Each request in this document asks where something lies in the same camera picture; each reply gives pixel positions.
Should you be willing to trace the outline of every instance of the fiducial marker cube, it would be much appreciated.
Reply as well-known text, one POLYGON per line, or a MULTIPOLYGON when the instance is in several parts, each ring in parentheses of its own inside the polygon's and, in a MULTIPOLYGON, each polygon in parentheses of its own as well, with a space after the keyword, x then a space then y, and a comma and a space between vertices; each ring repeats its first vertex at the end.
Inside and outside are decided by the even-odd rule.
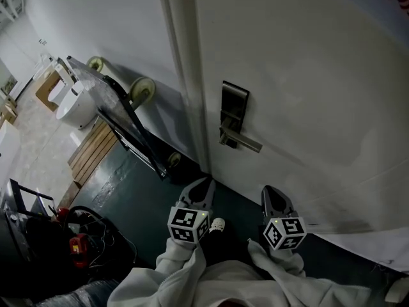
POLYGON ((198 243, 209 230, 209 212, 172 207, 167 227, 174 240, 198 243))
POLYGON ((302 217, 271 218, 263 235, 273 250, 295 249, 307 231, 302 217))

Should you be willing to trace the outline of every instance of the white hoodie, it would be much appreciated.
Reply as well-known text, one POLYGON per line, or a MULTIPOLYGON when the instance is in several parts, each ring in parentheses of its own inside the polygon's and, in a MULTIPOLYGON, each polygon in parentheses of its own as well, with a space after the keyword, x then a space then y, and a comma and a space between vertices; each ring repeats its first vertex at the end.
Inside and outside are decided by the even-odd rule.
POLYGON ((217 307, 224 301, 242 306, 365 306, 370 289, 306 278, 304 262, 291 251, 270 256, 249 240, 254 265, 270 273, 264 280, 251 266, 229 260, 206 268, 200 246, 167 240, 157 268, 134 268, 114 290, 108 307, 217 307))

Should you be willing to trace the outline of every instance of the floor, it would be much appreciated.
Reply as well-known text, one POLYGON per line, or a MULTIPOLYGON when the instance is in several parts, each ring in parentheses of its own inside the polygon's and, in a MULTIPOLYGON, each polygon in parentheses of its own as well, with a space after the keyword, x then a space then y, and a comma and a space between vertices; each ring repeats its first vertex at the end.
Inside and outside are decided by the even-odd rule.
MULTIPOLYGON (((117 143, 81 189, 74 205, 90 207, 112 221, 137 246, 140 260, 154 267, 169 236, 169 210, 183 188, 161 181, 117 143)), ((229 221, 240 240, 259 239, 262 217, 257 204, 217 184, 213 211, 215 217, 229 221)), ((307 235, 297 252, 304 259, 307 276, 371 288, 370 306, 385 306, 386 291, 405 276, 312 234, 307 235)))
MULTIPOLYGON (((30 84, 17 100, 19 115, 14 126, 20 131, 21 149, 10 177, 20 185, 53 197, 58 205, 72 183, 67 161, 92 124, 77 130, 57 120, 37 99, 35 89, 30 84)), ((31 209, 34 196, 24 193, 23 199, 26 208, 31 209)))

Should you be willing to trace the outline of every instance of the tiled floor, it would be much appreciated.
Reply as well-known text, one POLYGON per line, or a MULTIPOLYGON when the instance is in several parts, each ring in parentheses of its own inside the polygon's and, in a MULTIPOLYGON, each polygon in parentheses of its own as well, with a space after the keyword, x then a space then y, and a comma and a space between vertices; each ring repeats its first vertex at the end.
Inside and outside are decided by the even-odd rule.
MULTIPOLYGON (((32 190, 54 198, 57 205, 72 182, 67 160, 90 131, 93 122, 77 130, 61 121, 35 96, 29 86, 18 99, 14 126, 20 131, 21 149, 16 157, 11 178, 32 190)), ((29 210, 34 196, 23 195, 29 210)))

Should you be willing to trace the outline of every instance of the cardboard box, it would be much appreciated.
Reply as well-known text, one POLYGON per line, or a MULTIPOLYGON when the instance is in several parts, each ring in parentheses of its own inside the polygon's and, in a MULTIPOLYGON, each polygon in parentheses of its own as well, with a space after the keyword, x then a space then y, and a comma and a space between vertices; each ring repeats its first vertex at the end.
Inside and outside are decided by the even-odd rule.
POLYGON ((11 98, 9 95, 7 96, 6 101, 7 101, 7 103, 10 103, 14 108, 17 107, 16 101, 13 98, 11 98))
POLYGON ((10 124, 14 124, 15 119, 17 118, 17 113, 15 113, 9 106, 5 105, 1 111, 1 122, 3 124, 3 122, 6 120, 8 121, 10 124))
POLYGON ((52 91, 52 89, 54 89, 54 87, 57 85, 60 79, 61 78, 59 74, 54 70, 46 79, 44 79, 44 77, 41 76, 36 81, 37 85, 36 97, 51 111, 55 111, 58 108, 58 106, 53 102, 49 102, 49 94, 52 91))
POLYGON ((17 108, 11 102, 7 101, 6 106, 9 107, 15 114, 17 114, 17 108))

